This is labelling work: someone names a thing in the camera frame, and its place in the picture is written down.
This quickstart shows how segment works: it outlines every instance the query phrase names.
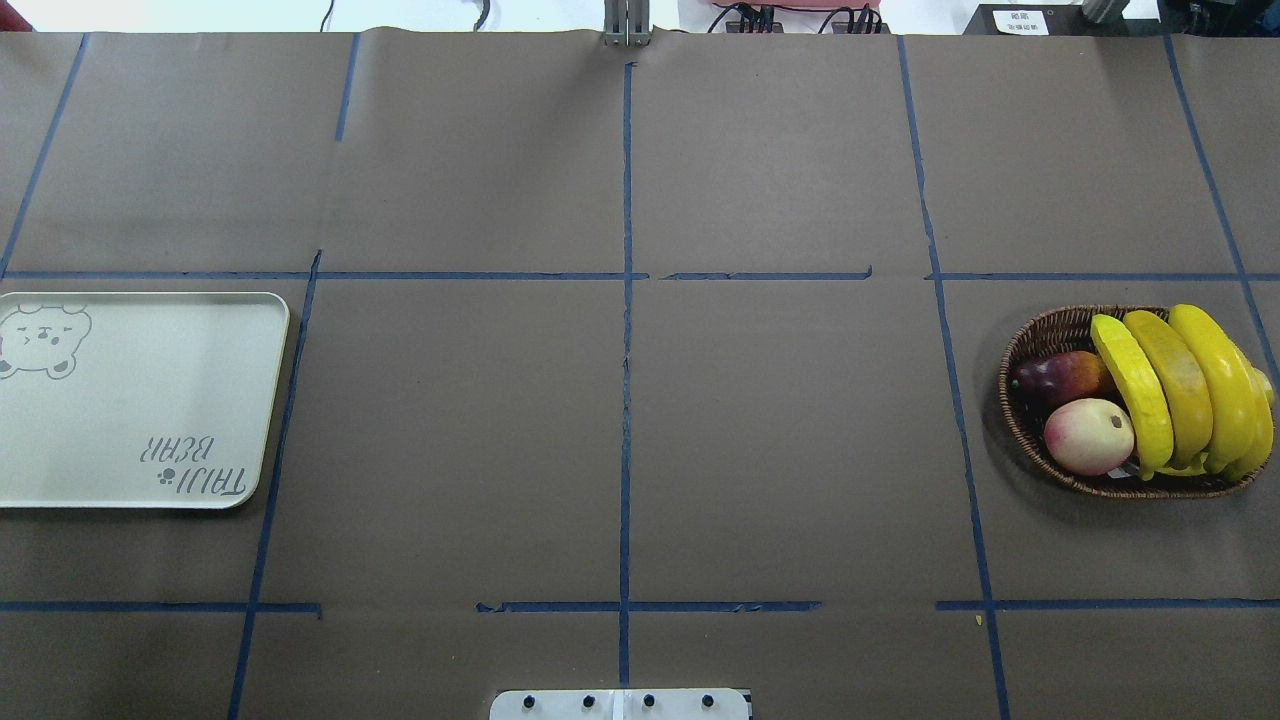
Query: bunch of bananas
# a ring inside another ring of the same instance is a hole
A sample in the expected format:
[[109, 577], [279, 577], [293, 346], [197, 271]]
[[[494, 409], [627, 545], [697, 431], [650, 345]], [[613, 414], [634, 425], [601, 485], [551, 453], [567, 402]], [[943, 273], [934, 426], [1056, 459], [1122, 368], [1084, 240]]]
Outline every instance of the bunch of bananas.
[[1239, 480], [1271, 455], [1275, 391], [1208, 313], [1094, 315], [1089, 334], [1129, 407], [1139, 474]]

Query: blue tape line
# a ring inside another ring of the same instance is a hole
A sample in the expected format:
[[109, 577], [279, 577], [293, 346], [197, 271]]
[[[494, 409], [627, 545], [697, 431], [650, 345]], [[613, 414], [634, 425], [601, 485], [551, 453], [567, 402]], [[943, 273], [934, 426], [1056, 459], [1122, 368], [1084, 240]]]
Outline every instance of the blue tape line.
[[316, 620], [324, 619], [324, 609], [319, 602], [260, 602], [256, 612], [274, 615], [315, 615]]
[[32, 281], [305, 281], [307, 273], [273, 273], [273, 272], [214, 272], [214, 273], [182, 273], [182, 272], [145, 272], [145, 270], [18, 270], [9, 273], [10, 279]]
[[1235, 273], [936, 273], [942, 281], [1236, 282]]
[[13, 229], [9, 231], [9, 242], [0, 256], [0, 279], [5, 278], [9, 270], [9, 260], [13, 259], [13, 250], [18, 246], [18, 236], [22, 234], [22, 224], [27, 220], [27, 210], [31, 208], [31, 197], [36, 193], [36, 183], [40, 182], [40, 173], [45, 169], [45, 160], [49, 158], [49, 147], [54, 143], [54, 135], [63, 122], [63, 113], [67, 110], [67, 100], [72, 96], [72, 86], [76, 85], [76, 76], [79, 74], [81, 63], [84, 60], [84, 49], [88, 47], [88, 33], [81, 35], [81, 45], [76, 51], [76, 60], [67, 73], [67, 82], [63, 85], [63, 94], [58, 99], [58, 108], [54, 118], [49, 120], [49, 131], [45, 132], [45, 142], [40, 146], [40, 155], [36, 156], [36, 167], [31, 169], [31, 179], [27, 181], [27, 192], [22, 195], [22, 204], [18, 205], [18, 215], [13, 220]]
[[1196, 115], [1192, 114], [1192, 104], [1187, 97], [1187, 88], [1183, 86], [1183, 73], [1178, 68], [1178, 54], [1174, 50], [1174, 38], [1165, 33], [1165, 55], [1169, 56], [1169, 72], [1174, 77], [1174, 87], [1178, 90], [1178, 101], [1183, 105], [1183, 115], [1187, 118], [1187, 129], [1192, 136], [1192, 145], [1196, 147], [1196, 156], [1199, 158], [1201, 170], [1204, 173], [1204, 183], [1208, 193], [1213, 199], [1213, 210], [1217, 211], [1217, 222], [1222, 225], [1222, 237], [1226, 238], [1226, 247], [1231, 251], [1231, 263], [1235, 264], [1235, 274], [1240, 281], [1240, 290], [1244, 292], [1244, 302], [1249, 306], [1249, 315], [1253, 319], [1253, 331], [1262, 343], [1262, 354], [1266, 356], [1267, 370], [1271, 373], [1271, 382], [1280, 383], [1280, 368], [1276, 366], [1275, 352], [1271, 350], [1271, 341], [1267, 340], [1267, 329], [1262, 324], [1262, 314], [1258, 304], [1253, 299], [1253, 288], [1249, 286], [1249, 277], [1244, 270], [1244, 259], [1240, 256], [1240, 247], [1235, 242], [1235, 233], [1231, 232], [1231, 222], [1226, 217], [1226, 206], [1222, 205], [1222, 196], [1217, 191], [1217, 181], [1213, 179], [1213, 169], [1208, 164], [1204, 154], [1204, 145], [1201, 142], [1199, 128], [1196, 126]]
[[[305, 281], [311, 273], [271, 270], [15, 270], [10, 279], [76, 281]], [[503, 273], [503, 272], [378, 272], [328, 270], [323, 281], [625, 281], [626, 273]], [[648, 273], [632, 273], [634, 279], [649, 279]]]
[[236, 680], [232, 685], [232, 701], [227, 710], [228, 720], [239, 716], [241, 697], [244, 693], [244, 676], [248, 671], [248, 652], [253, 642], [253, 625], [259, 611], [259, 598], [262, 594], [262, 575], [266, 570], [266, 550], [271, 542], [271, 524], [275, 521], [275, 503], [280, 495], [280, 474], [284, 469], [284, 443], [289, 437], [289, 424], [293, 420], [293, 402], [298, 396], [298, 370], [302, 366], [302, 350], [307, 345], [307, 328], [311, 324], [311, 306], [315, 302], [316, 281], [320, 272], [321, 251], [311, 260], [311, 275], [307, 279], [307, 296], [302, 304], [302, 320], [298, 324], [298, 341], [293, 347], [293, 364], [289, 370], [289, 391], [284, 400], [284, 413], [280, 418], [280, 439], [275, 446], [275, 464], [271, 469], [271, 487], [266, 496], [266, 510], [262, 512], [262, 532], [257, 541], [257, 561], [253, 564], [253, 583], [250, 587], [248, 609], [244, 612], [244, 630], [241, 634], [239, 660], [236, 662]]
[[[936, 605], [940, 612], [974, 612], [987, 603], [968, 600], [946, 600]], [[1280, 610], [1280, 600], [1244, 597], [1147, 597], [1147, 598], [1083, 598], [1083, 600], [997, 600], [1001, 612], [1051, 610]]]
[[822, 602], [632, 602], [632, 612], [813, 612]]
[[[631, 601], [628, 612], [813, 612], [822, 607], [815, 600], [773, 602], [643, 602]], [[620, 612], [621, 602], [503, 602], [492, 607], [476, 603], [476, 612]]]
[[0, 612], [244, 612], [243, 602], [0, 602]]
[[[632, 277], [646, 279], [645, 273]], [[627, 273], [361, 272], [320, 273], [323, 281], [626, 281]]]
[[865, 273], [673, 273], [664, 281], [865, 281], [872, 277], [870, 266]]
[[476, 603], [476, 612], [617, 612], [621, 609], [617, 602], [503, 602], [498, 607], [490, 607], [483, 602]]
[[942, 328], [942, 350], [946, 356], [947, 379], [951, 383], [951, 406], [955, 413], [956, 429], [960, 432], [960, 448], [964, 452], [965, 486], [969, 491], [969, 521], [973, 525], [974, 555], [978, 561], [978, 578], [982, 584], [982, 600], [987, 614], [987, 642], [991, 646], [991, 669], [996, 682], [996, 701], [1001, 720], [1009, 720], [1009, 692], [1005, 685], [1005, 662], [1000, 648], [1000, 633], [996, 628], [996, 614], [992, 607], [991, 573], [987, 569], [987, 543], [982, 533], [982, 514], [978, 509], [978, 488], [973, 478], [973, 457], [969, 454], [969, 430], [965, 428], [964, 401], [960, 395], [960, 378], [956, 373], [955, 350], [951, 342], [951, 325], [947, 322], [946, 290], [942, 283], [942, 263], [938, 259], [938, 243], [933, 232], [933, 218], [924, 192], [924, 155], [920, 151], [920, 131], [915, 118], [915, 99], [911, 94], [911, 70], [906, 58], [906, 41], [897, 36], [897, 56], [902, 70], [902, 95], [906, 100], [906, 120], [911, 131], [911, 154], [915, 156], [915, 182], [920, 195], [920, 217], [924, 220], [924, 233], [929, 238], [929, 264], [933, 270], [933, 293], [938, 305], [938, 324]]
[[333, 135], [334, 142], [342, 142], [342, 136], [347, 131], [347, 105], [351, 104], [351, 83], [356, 79], [356, 56], [360, 54], [360, 33], [351, 36], [351, 56], [347, 58], [347, 82], [342, 86], [342, 106], [338, 109], [338, 129]]
[[[244, 612], [247, 602], [119, 602], [119, 601], [14, 601], [0, 602], [0, 612]], [[259, 606], [259, 612], [321, 616], [315, 602], [280, 602]]]
[[618, 687], [631, 687], [631, 87], [635, 63], [622, 77], [622, 488], [618, 518]]

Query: bear logo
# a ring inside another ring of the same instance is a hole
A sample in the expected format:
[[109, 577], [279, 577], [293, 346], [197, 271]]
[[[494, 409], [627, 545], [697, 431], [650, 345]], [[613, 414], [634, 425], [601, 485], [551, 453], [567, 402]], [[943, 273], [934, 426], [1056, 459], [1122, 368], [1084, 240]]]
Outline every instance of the bear logo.
[[65, 378], [76, 370], [76, 351], [92, 327], [83, 306], [19, 305], [0, 320], [0, 380], [18, 370]]

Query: wicker basket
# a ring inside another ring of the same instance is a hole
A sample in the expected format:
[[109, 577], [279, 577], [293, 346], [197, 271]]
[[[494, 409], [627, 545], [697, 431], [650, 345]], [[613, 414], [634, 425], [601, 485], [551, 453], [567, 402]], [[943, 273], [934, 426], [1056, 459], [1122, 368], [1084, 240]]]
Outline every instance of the wicker basket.
[[997, 392], [1000, 395], [1000, 411], [1005, 416], [1005, 423], [1014, 432], [1014, 439], [1023, 448], [1032, 461], [1044, 470], [1048, 477], [1059, 483], [1089, 495], [1102, 497], [1116, 497], [1126, 500], [1146, 500], [1158, 497], [1220, 497], [1239, 491], [1252, 483], [1262, 469], [1257, 469], [1240, 482], [1231, 482], [1217, 475], [1199, 475], [1193, 478], [1176, 478], [1171, 475], [1156, 474], [1148, 482], [1138, 478], [1080, 478], [1060, 468], [1050, 457], [1048, 450], [1042, 439], [1044, 421], [1048, 411], [1029, 406], [1009, 393], [1009, 374], [1024, 360], [1044, 357], [1057, 352], [1070, 350], [1088, 350], [1096, 352], [1093, 341], [1089, 338], [1089, 320], [1098, 313], [1105, 313], [1115, 318], [1124, 318], [1130, 310], [1151, 310], [1162, 319], [1169, 319], [1169, 309], [1143, 305], [1073, 305], [1050, 310], [1023, 325], [1018, 334], [1009, 341], [1004, 357], [1000, 359], [1000, 378]]

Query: tray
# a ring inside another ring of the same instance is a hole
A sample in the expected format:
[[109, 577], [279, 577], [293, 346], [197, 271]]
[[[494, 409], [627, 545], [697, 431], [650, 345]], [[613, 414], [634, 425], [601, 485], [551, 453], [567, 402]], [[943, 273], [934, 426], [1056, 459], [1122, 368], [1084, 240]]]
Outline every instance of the tray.
[[244, 502], [288, 325], [270, 292], [0, 296], [0, 507]]
[[1169, 319], [1167, 307], [1149, 305], [1071, 305], [1059, 307], [1037, 315], [1028, 322], [1005, 348], [1005, 355], [1000, 360], [1000, 374], [996, 379], [996, 392], [1000, 398], [1000, 411], [1005, 418], [1005, 424], [1018, 441], [1018, 446], [1027, 454], [1027, 457], [1046, 475], [1057, 480], [1076, 492], [1097, 495], [1102, 497], [1125, 500], [1156, 500], [1156, 498], [1208, 498], [1221, 497], [1243, 489], [1252, 483], [1262, 468], [1244, 475], [1239, 482], [1231, 482], [1217, 475], [1174, 477], [1156, 473], [1148, 482], [1133, 475], [1100, 478], [1080, 478], [1073, 475], [1053, 462], [1048, 450], [1041, 439], [1047, 413], [1037, 413], [1009, 392], [1009, 375], [1024, 360], [1044, 357], [1057, 352], [1070, 350], [1088, 350], [1096, 352], [1093, 340], [1089, 337], [1089, 322], [1093, 315], [1102, 313], [1117, 319], [1123, 319], [1130, 310], [1149, 310], [1161, 319]]

